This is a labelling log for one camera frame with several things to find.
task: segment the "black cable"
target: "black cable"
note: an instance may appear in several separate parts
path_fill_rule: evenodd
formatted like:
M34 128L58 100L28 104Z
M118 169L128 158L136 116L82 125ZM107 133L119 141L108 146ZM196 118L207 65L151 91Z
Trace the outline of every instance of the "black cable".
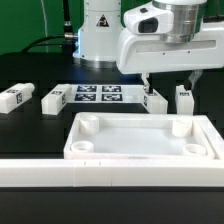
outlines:
M204 23L217 23L224 21L224 15L221 15L221 6L220 0L216 0L216 15L215 16L208 16L203 19Z
M63 0L63 9L64 9L64 32L73 33L68 0Z
M25 47L21 52L27 53L27 51L31 47L36 46L37 44L39 44L41 42L44 42L44 41L47 41L47 40L59 39L59 38L64 38L64 35L63 34L60 34L60 35L48 36L48 37L40 38L40 39L34 41L33 43L31 43L30 45L28 45L27 47Z
M32 45L30 46L29 48L27 48L26 50L26 53L33 47L43 47L43 46L63 46L63 45L66 45L64 43L61 43L61 44L35 44L35 45Z

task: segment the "metal bracket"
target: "metal bracket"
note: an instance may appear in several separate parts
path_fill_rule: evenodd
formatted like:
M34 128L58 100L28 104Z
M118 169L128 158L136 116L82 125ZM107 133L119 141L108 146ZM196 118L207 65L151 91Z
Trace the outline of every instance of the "metal bracket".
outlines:
M148 78L150 76L150 73L142 73L142 81L144 83L144 91L146 93L153 93L153 88L150 86L150 83L148 82Z
M202 74L203 70L194 70L184 83L185 90L194 90L194 86Z

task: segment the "white robot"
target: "white robot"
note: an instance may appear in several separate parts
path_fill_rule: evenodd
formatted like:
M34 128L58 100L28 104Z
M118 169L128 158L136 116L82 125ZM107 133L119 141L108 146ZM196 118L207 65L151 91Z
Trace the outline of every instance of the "white robot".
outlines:
M84 24L78 32L74 63L95 68L116 67L121 0L84 0Z
M103 68L116 61L123 74L142 74L145 85L149 73L193 70L194 85L203 69L224 66L224 23L203 22L206 3L152 0L126 12L123 29L119 0L85 0L74 61Z
M224 66L224 23L204 23L207 0L153 0L125 13L117 66L123 74L194 70Z

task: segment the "white block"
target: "white block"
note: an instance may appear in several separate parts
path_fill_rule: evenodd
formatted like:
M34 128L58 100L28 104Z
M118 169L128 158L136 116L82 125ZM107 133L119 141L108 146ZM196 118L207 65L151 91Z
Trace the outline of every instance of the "white block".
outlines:
M73 167L62 159L3 159L0 187L72 187Z
M42 113L57 115L67 104L71 96L72 87L69 84L57 85L41 100Z
M85 162L83 167L74 168L73 178L74 187L86 186L107 186L111 187L111 168L100 166L88 161Z
M18 83L0 94L0 113L8 114L32 97L32 83Z
M177 86L175 100L177 114L193 115L194 98L190 90L186 91L183 85Z
M168 102L156 90L147 94L142 89L142 104L150 114L167 114Z

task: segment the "white tray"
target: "white tray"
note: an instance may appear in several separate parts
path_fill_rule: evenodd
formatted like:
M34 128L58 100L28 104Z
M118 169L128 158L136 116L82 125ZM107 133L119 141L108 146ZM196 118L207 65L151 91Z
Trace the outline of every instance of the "white tray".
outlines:
M199 120L208 121L207 117L188 116L187 119L192 120L192 128L186 137L176 137L172 133L173 122L179 118L185 116L79 113L66 142L64 158L220 159L199 124ZM206 153L202 156L186 154L184 147L189 144L204 147Z

